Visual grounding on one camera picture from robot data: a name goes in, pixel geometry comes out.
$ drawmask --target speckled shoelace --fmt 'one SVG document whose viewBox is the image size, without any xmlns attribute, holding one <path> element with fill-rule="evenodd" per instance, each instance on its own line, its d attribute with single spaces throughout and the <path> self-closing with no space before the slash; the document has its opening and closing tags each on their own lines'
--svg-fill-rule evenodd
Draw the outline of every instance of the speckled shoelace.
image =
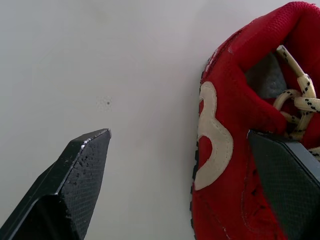
<svg viewBox="0 0 320 240">
<path fill-rule="evenodd" d="M 313 115 L 315 113 L 320 113 L 320 99 L 317 98 L 311 78 L 308 74 L 304 73 L 285 46 L 280 45 L 276 51 L 296 74 L 302 95 L 295 89 L 288 89 L 276 98 L 273 106 L 282 113 L 289 123 L 296 124 L 295 129 L 291 133 L 286 133 L 285 135 L 290 139 L 300 141 L 303 138 Z M 294 105 L 301 110 L 301 118 L 281 111 L 283 104 L 288 99 L 292 99 L 294 101 Z M 320 162 L 320 146 L 310 148 L 309 152 Z"/>
</svg>

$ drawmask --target white background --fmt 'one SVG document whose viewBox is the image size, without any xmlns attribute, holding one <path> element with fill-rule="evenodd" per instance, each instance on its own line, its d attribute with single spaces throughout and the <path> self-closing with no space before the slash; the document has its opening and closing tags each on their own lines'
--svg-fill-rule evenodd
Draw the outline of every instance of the white background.
<svg viewBox="0 0 320 240">
<path fill-rule="evenodd" d="M 286 2 L 2 0 L 0 225 L 70 140 L 110 128 L 86 239 L 193 240 L 201 72 Z"/>
</svg>

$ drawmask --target stitching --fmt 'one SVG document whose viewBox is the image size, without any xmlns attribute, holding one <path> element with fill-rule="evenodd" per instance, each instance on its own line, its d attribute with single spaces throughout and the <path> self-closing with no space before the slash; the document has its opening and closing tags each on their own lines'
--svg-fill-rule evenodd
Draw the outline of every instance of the stitching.
<svg viewBox="0 0 320 240">
<path fill-rule="evenodd" d="M 218 178 L 219 176 L 222 175 L 222 173 L 224 172 L 224 170 L 225 170 L 225 169 L 227 168 L 227 166 L 228 166 L 228 165 L 225 166 L 225 163 L 228 163 L 228 164 L 229 164 L 229 162 L 230 162 L 230 160 L 231 160 L 231 158 L 232 158 L 232 152 L 233 152 L 233 151 L 230 152 L 230 146 L 229 146 L 229 145 L 232 145 L 232 147 L 233 147 L 233 137 L 232 137 L 232 135 L 230 134 L 229 130 L 228 130 L 226 127 L 224 127 L 224 126 L 219 122 L 219 120 L 216 119 L 215 112 L 216 112 L 216 109 L 217 109 L 217 107 L 218 107 L 217 91 L 216 91 L 216 89 L 215 89 L 215 86 L 212 84 L 212 82 L 208 82 L 208 84 L 211 84 L 211 85 L 203 85 L 203 86 L 201 86 L 201 88 L 203 88 L 203 90 L 208 89 L 209 92 L 211 91 L 211 89 L 214 91 L 214 92 L 211 94 L 211 97 L 213 98 L 213 104 L 215 105 L 215 111 L 209 109 L 209 111 L 210 111 L 210 117 L 211 117 L 211 119 L 210 119 L 209 122 L 219 131 L 219 133 L 220 133 L 222 136 L 224 136 L 224 139 L 225 139 L 225 141 L 226 141 L 226 151 L 225 151 L 226 154 L 224 155 L 224 160 L 222 161 L 222 164 L 220 164 L 219 168 L 216 167 L 216 168 L 214 169 L 214 171 L 212 172 L 212 175 L 211 175 L 211 176 L 216 176 L 216 175 L 218 175 L 218 176 L 217 176 L 217 178 Z M 199 101 L 200 101 L 200 102 L 203 101 L 203 110 L 202 110 L 202 113 L 203 113 L 203 112 L 205 112 L 205 111 L 207 110 L 207 108 L 206 108 L 206 101 L 205 101 L 204 97 L 201 96 L 201 94 L 200 94 Z M 215 152 L 218 153 L 218 152 L 219 152 L 218 146 L 217 146 L 217 145 L 213 146 L 213 144 L 214 144 L 215 141 L 213 141 L 213 139 L 211 139 L 208 134 L 201 134 L 201 135 L 199 135 L 199 136 L 198 136 L 198 140 L 199 140 L 202 136 L 205 136 L 205 137 L 207 137 L 207 138 L 210 139 L 210 142 L 211 142 L 211 145 L 212 145 L 212 151 L 213 151 L 213 147 L 215 147 Z M 215 163 L 215 162 L 213 162 L 213 161 L 209 161 L 209 166 L 212 166 L 214 163 Z"/>
<path fill-rule="evenodd" d="M 223 230 L 226 238 L 228 240 L 231 239 L 231 237 L 227 234 L 227 229 L 226 227 L 224 227 L 221 223 L 221 221 L 218 219 L 217 215 L 214 213 L 214 211 L 212 210 L 212 208 L 210 207 L 209 203 L 204 199 L 204 197 L 199 193 L 198 194 L 198 198 L 204 203 L 205 207 L 208 209 L 209 214 L 214 218 L 214 220 L 218 223 L 219 227 Z"/>
</svg>

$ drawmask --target red sneaker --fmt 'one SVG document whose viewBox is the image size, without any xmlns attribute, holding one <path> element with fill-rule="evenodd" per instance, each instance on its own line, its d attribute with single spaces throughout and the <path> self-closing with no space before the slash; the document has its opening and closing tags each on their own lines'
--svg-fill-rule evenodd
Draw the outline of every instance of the red sneaker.
<svg viewBox="0 0 320 240">
<path fill-rule="evenodd" d="M 298 125 L 289 136 L 303 137 L 304 146 L 319 155 L 320 129 L 315 126 L 320 114 L 310 111 L 320 107 L 303 104 L 320 90 L 319 39 L 320 9 L 292 2 L 237 31 L 209 59 L 201 77 L 192 186 L 191 223 L 197 240 L 287 239 L 263 195 L 247 135 L 250 129 L 284 135 L 290 125 L 286 120 L 292 119 Z M 295 69 L 280 45 L 313 82 Z M 293 103 L 282 108 L 289 98 L 296 98 L 294 105 L 303 110 L 301 120 Z"/>
</svg>

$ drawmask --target sole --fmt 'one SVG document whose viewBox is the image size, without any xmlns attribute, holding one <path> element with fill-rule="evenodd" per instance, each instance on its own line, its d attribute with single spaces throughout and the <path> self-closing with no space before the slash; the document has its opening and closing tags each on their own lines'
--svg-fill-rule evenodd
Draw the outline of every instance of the sole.
<svg viewBox="0 0 320 240">
<path fill-rule="evenodd" d="M 201 73 L 201 79 L 203 78 L 204 73 L 205 73 L 205 71 L 203 71 L 203 72 Z M 195 154 L 194 154 L 194 159 L 195 159 L 195 165 L 194 165 L 193 171 L 192 171 L 192 182 L 194 182 L 195 179 L 196 179 L 196 174 L 197 174 L 198 167 L 199 167 L 199 143 L 198 143 L 198 141 L 196 142 L 196 151 L 195 151 Z M 193 186 L 191 186 L 191 190 L 190 190 L 191 201 L 190 201 L 189 210 L 190 210 L 190 212 L 191 212 L 191 220 L 190 220 L 190 223 L 191 223 L 191 227 L 192 227 L 193 232 L 194 232 L 194 239 L 197 239 L 197 238 L 196 238 L 195 228 L 194 228 L 194 217 L 193 217 L 193 212 L 192 212 L 192 192 L 193 192 Z"/>
</svg>

